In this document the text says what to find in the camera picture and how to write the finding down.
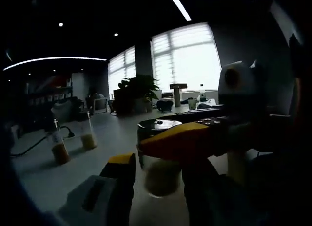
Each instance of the black cable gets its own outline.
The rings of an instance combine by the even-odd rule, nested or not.
[[[62,129],[62,128],[67,128],[68,129],[68,137],[74,137],[75,136],[75,134],[71,131],[71,129],[69,127],[61,126],[60,129]],[[34,145],[32,145],[30,148],[28,148],[24,152],[19,153],[19,154],[11,154],[10,157],[11,158],[20,157],[20,156],[26,154],[28,151],[30,151],[32,148],[34,148],[36,145],[38,145],[40,142],[42,142],[46,138],[47,138],[47,136],[44,136],[42,139],[40,139],[38,142],[36,142]]]

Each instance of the ceiling light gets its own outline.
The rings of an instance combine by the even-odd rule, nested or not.
[[[187,11],[185,10],[185,8],[183,7],[182,3],[179,0],[172,0],[172,1],[175,3],[175,5],[180,10],[180,12],[183,14],[183,16],[185,17],[186,21],[190,21],[191,18],[189,16],[189,14],[187,13]]]
[[[89,60],[99,60],[99,61],[107,61],[107,59],[99,59],[99,58],[89,58],[89,57],[45,57],[45,58],[39,58],[39,59],[30,59],[30,60],[26,60],[20,63],[16,63],[13,65],[10,65],[6,68],[3,69],[3,71],[13,68],[15,66],[21,65],[21,64],[26,64],[26,63],[30,63],[30,62],[35,62],[35,61],[40,61],[40,60],[49,60],[49,59],[89,59]]]

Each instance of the white cup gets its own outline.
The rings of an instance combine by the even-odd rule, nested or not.
[[[190,110],[195,110],[196,109],[196,99],[189,99],[187,100],[188,104],[189,104],[189,109]]]

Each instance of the window blind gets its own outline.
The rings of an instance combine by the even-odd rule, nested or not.
[[[121,80],[135,76],[135,48],[131,47],[112,58],[108,64],[108,88],[110,99],[113,98],[114,90],[119,89],[118,84]]]
[[[152,38],[154,78],[163,92],[172,83],[187,83],[188,91],[203,84],[217,90],[220,61],[213,34],[206,23],[184,26]]]

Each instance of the black ceiling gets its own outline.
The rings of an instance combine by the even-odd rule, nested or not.
[[[189,23],[254,19],[272,0],[180,1],[192,21],[171,0],[3,0],[1,67],[41,57],[110,59],[137,42]]]

